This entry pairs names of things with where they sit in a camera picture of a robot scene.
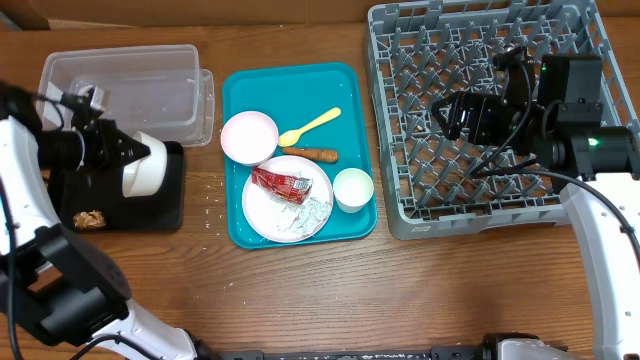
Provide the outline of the white bowl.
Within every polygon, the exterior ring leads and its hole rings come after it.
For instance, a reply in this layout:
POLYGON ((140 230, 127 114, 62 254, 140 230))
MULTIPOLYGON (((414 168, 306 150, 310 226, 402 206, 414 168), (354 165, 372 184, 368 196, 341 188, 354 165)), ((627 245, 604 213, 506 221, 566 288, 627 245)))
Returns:
POLYGON ((125 198, 154 195, 163 183, 167 168, 168 155, 163 142, 143 132, 137 132, 134 139, 146 145, 150 154, 123 168, 125 198))

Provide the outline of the white paper cup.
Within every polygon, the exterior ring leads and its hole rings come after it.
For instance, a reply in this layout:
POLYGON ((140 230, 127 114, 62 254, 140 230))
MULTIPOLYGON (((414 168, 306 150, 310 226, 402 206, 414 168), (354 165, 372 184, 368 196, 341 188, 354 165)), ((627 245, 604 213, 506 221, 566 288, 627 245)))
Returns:
POLYGON ((347 168, 334 178, 333 193, 342 211, 356 213, 373 198, 374 183, 365 171, 347 168))

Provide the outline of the orange carrot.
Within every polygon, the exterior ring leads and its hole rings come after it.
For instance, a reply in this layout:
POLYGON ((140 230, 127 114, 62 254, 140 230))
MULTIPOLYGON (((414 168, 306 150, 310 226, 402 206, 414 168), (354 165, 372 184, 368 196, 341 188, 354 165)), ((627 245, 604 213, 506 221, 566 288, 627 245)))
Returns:
POLYGON ((321 163, 333 164, 339 160, 338 152, 331 149, 284 147, 281 152, 285 155, 299 156, 321 163))

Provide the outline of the red snack wrapper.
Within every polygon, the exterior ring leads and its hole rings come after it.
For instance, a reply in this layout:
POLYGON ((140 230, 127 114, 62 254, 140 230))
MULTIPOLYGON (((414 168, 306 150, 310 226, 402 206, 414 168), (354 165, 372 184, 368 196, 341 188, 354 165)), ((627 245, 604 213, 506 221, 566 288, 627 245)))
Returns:
POLYGON ((311 179, 273 173, 260 167, 252 169, 251 181, 279 200, 296 205, 305 201, 313 186, 311 179))

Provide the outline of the white tissue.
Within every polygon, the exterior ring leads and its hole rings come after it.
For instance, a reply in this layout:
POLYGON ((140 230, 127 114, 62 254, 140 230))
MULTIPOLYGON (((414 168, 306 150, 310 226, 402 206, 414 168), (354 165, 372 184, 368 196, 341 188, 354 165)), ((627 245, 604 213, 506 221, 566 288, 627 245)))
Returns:
POLYGON ((329 218, 332 205, 325 200, 309 197, 302 204, 276 200, 272 204, 277 229, 296 237, 310 235, 329 218))

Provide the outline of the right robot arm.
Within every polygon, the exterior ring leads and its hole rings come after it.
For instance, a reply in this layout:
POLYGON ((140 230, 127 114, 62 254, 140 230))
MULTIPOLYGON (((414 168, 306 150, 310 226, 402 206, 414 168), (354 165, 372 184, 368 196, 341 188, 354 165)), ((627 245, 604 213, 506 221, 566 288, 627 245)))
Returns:
POLYGON ((443 135, 511 148, 535 162, 470 176, 548 177, 579 243, 594 319, 597 359, 639 356, 639 144, 625 126, 605 126, 597 55, 545 55, 535 67, 515 49, 493 59, 499 95, 457 91, 434 102, 443 135))

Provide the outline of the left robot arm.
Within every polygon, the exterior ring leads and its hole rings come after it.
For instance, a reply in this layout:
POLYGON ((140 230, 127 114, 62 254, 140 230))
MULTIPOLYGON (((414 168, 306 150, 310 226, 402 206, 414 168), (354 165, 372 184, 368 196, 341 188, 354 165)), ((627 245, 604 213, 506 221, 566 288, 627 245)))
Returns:
POLYGON ((103 115, 103 94, 65 93, 70 110, 45 129, 41 95, 1 87, 1 310, 8 330, 86 354, 128 359, 208 359, 206 344, 142 308, 118 265, 87 242, 76 218, 109 229, 170 230, 182 220, 183 147, 129 136, 103 115))

